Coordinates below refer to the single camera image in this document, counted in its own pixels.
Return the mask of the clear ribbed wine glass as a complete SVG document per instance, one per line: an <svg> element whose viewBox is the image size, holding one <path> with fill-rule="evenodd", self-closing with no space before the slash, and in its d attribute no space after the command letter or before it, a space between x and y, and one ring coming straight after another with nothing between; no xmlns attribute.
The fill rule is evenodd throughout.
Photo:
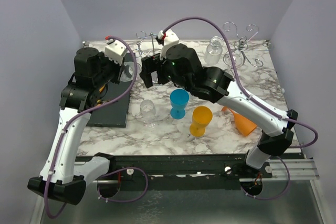
<svg viewBox="0 0 336 224"><path fill-rule="evenodd" d="M120 77L121 82L130 82L134 77L135 64L132 61L125 62L123 72Z"/></svg>

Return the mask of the small clear wine glass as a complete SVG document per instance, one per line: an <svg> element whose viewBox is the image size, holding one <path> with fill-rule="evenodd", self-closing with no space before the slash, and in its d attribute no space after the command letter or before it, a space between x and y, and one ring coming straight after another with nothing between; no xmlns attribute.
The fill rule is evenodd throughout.
<svg viewBox="0 0 336 224"><path fill-rule="evenodd" d="M223 53L223 45L223 39L218 36L210 39L204 55L204 60L208 65L214 66L219 62Z"/></svg>

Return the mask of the tall clear flute glass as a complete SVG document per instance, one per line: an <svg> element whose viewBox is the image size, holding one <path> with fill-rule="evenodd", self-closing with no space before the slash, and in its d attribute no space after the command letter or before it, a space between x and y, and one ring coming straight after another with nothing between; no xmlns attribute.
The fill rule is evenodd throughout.
<svg viewBox="0 0 336 224"><path fill-rule="evenodd" d="M240 68L245 64L245 57L240 51L233 52L233 59L236 68Z"/></svg>

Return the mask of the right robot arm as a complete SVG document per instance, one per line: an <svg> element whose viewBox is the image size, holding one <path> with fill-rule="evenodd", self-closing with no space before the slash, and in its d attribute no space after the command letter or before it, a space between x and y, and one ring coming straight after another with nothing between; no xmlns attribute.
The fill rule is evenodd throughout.
<svg viewBox="0 0 336 224"><path fill-rule="evenodd" d="M238 79L229 73L219 67L203 67L193 48L178 44L168 49L164 59L159 54L144 57L141 65L140 77L147 88L153 85L152 73L156 72L158 84L173 82L199 99L234 110L261 128L257 145L248 151L241 165L246 177L255 177L268 158L282 155L291 145L296 111L276 109L250 92L243 92Z"/></svg>

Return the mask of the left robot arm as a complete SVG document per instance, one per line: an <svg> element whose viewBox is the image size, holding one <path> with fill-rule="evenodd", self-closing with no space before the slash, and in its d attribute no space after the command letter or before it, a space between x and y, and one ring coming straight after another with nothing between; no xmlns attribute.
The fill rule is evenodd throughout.
<svg viewBox="0 0 336 224"><path fill-rule="evenodd" d="M45 199L77 205L96 178L116 175L111 155L98 153L81 168L75 168L75 160L91 109L97 107L100 88L109 82L119 83L126 53L127 48L116 43L103 52L92 47L76 52L75 71L61 92L59 124L51 151L39 176L29 179L29 190Z"/></svg>

